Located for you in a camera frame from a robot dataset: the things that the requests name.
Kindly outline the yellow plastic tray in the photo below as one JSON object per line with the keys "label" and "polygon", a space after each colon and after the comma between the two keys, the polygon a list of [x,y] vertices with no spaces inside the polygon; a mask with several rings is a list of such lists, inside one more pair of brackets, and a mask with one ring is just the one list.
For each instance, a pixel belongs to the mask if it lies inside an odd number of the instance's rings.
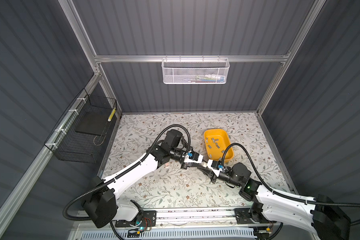
{"label": "yellow plastic tray", "polygon": [[[220,141],[213,142],[211,140],[211,138],[220,139]],[[209,154],[211,154],[213,156],[213,159],[211,159],[211,160],[215,160],[215,161],[221,160],[226,148],[231,144],[230,138],[229,138],[227,132],[222,129],[206,130],[204,132],[204,140],[205,140],[205,144],[206,144],[206,150],[207,150],[208,157],[209,157]],[[218,143],[218,145],[220,146],[219,149],[216,147],[215,143]]]}

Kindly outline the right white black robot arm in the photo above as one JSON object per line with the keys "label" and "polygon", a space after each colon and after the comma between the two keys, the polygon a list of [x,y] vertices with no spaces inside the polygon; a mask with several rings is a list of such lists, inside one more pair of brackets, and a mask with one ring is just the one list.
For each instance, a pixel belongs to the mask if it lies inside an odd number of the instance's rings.
{"label": "right white black robot arm", "polygon": [[316,198],[268,190],[264,184],[251,178],[251,171],[242,163],[223,168],[215,161],[203,163],[199,170],[211,178],[220,179],[230,187],[238,187],[239,195],[253,202],[250,217],[255,222],[280,222],[308,231],[321,240],[347,240],[351,220],[325,195]]}

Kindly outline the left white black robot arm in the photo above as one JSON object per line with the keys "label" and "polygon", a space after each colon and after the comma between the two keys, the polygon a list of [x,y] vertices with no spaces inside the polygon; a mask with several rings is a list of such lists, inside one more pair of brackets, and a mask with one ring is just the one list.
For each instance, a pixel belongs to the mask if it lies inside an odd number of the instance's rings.
{"label": "left white black robot arm", "polygon": [[144,210],[136,201],[122,201],[120,197],[129,187],[170,160],[178,161],[184,168],[207,166],[203,156],[193,149],[186,151],[178,147],[183,139],[181,132],[170,130],[164,140],[152,145],[147,153],[123,170],[103,180],[95,178],[96,186],[110,182],[104,188],[86,196],[82,202],[85,212],[97,228],[102,228],[112,221],[126,221],[133,226],[139,226],[144,218]]}

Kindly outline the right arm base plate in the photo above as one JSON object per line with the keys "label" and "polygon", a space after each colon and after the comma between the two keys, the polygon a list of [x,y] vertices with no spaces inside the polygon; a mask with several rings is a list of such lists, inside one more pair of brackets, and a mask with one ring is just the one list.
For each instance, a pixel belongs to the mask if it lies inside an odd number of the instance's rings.
{"label": "right arm base plate", "polygon": [[235,208],[234,217],[237,224],[271,224],[272,221],[267,220],[263,215],[261,208]]}

